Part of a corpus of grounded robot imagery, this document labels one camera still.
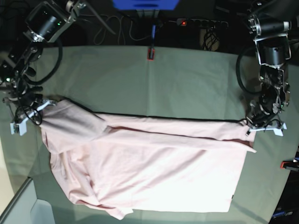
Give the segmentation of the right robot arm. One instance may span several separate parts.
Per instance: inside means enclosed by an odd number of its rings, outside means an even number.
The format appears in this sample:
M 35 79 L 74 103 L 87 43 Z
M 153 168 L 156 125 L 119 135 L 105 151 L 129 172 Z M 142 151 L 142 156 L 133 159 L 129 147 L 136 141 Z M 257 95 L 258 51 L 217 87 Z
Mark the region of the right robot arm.
M 86 0 L 47 0 L 39 3 L 25 20 L 26 30 L 8 51 L 2 51 L 0 58 L 0 91 L 5 94 L 3 103 L 8 107 L 11 134 L 23 136 L 27 132 L 27 122 L 42 124 L 42 110 L 56 105 L 55 100 L 44 98 L 42 84 L 47 82 L 60 67 L 63 45 L 60 35 L 80 16 L 80 11 L 89 8 L 102 26 L 114 31 Z M 56 43 L 58 57 L 53 69 L 41 80 L 33 81 L 36 71 L 30 64 L 37 61 L 43 53 L 45 44 Z

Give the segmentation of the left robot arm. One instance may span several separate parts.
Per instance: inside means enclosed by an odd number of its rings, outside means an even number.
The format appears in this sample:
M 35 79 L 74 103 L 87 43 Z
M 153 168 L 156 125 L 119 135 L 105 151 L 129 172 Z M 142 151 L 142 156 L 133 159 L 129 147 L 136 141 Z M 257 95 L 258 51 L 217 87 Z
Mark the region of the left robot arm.
M 279 115 L 290 100 L 288 60 L 292 53 L 288 35 L 298 14 L 297 0 L 268 0 L 265 3 L 257 1 L 246 17 L 245 24 L 254 46 L 242 49 L 235 71 L 240 88 L 253 96 L 246 115 L 247 135 L 273 131 L 275 135 L 283 136 L 283 130 L 287 129 Z M 241 59 L 251 50 L 256 52 L 259 63 L 259 91 L 248 90 L 241 78 Z

